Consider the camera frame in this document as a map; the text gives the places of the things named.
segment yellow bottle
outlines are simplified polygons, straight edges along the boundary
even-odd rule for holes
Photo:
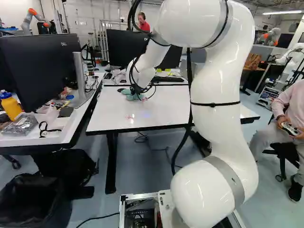
[[[11,93],[0,94],[1,105],[6,111],[11,121],[15,121],[15,118],[22,113],[22,109],[18,104],[18,101],[12,97]]]

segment monitor screen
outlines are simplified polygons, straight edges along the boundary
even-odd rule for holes
[[[304,43],[304,32],[302,33],[301,38],[299,39],[298,43]]]
[[[107,29],[110,65],[127,68],[136,57],[145,53],[149,37],[144,33]],[[171,45],[158,68],[171,69],[180,64],[182,48]]]
[[[127,68],[135,58],[145,53],[148,35],[131,31],[107,29],[110,65]]]
[[[293,34],[282,33],[276,47],[277,48],[288,48],[293,37],[294,37]]]
[[[77,34],[0,38],[0,62],[25,112],[35,111],[60,94],[75,78]]]

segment office chair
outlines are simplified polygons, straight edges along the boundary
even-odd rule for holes
[[[286,171],[285,171],[285,160],[288,160],[290,163],[292,163],[296,168],[300,167],[299,163],[299,155],[296,150],[296,146],[292,143],[273,143],[270,145],[271,148],[274,150],[264,150],[264,154],[273,154],[277,155],[278,159],[280,159],[280,170],[281,174],[278,174],[275,176],[275,179],[278,182],[283,182],[287,179],[286,177]]]

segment person's hand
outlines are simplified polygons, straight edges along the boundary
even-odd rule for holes
[[[290,119],[287,116],[282,115],[276,122],[277,127],[282,129],[282,123],[284,122],[290,123]]]
[[[302,133],[298,136],[290,136],[293,139],[300,139],[300,140],[304,140],[304,128],[303,127],[298,127],[298,130],[300,130]]]

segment light blue floor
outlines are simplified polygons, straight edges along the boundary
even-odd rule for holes
[[[249,142],[256,129],[267,125],[271,113],[255,104],[256,94],[247,96],[241,94],[242,103],[261,115],[259,121],[243,125],[244,136]],[[169,146],[170,156],[181,141],[184,130],[163,130],[145,132],[150,137],[153,149],[163,149]],[[103,216],[118,212],[120,194],[149,193],[168,189],[172,178],[170,165],[166,160],[164,151],[151,151],[144,143],[135,143],[133,140],[137,133],[123,133],[119,136],[116,187],[117,192],[105,195],[105,177],[107,167],[107,142],[106,137],[85,136],[84,131],[80,137],[77,148],[87,151],[96,161],[100,158],[100,173],[94,176],[89,185],[95,186],[92,199],[81,199],[73,202],[73,213],[69,228],[75,228],[81,221],[90,217]],[[34,173],[38,169],[28,156],[18,156],[22,163],[19,171],[14,171],[9,162],[0,159],[0,189],[19,173]],[[180,152],[177,164],[184,166],[195,160],[201,159],[196,147],[191,140]],[[245,203],[238,211],[248,228],[302,228],[304,222],[304,200],[294,204],[286,197],[286,187],[275,180],[279,173],[278,159],[272,155],[263,156],[258,164],[259,187],[252,199]],[[291,165],[287,166],[287,174],[291,175],[296,170]],[[117,228],[119,216],[102,220],[90,221],[82,228]]]

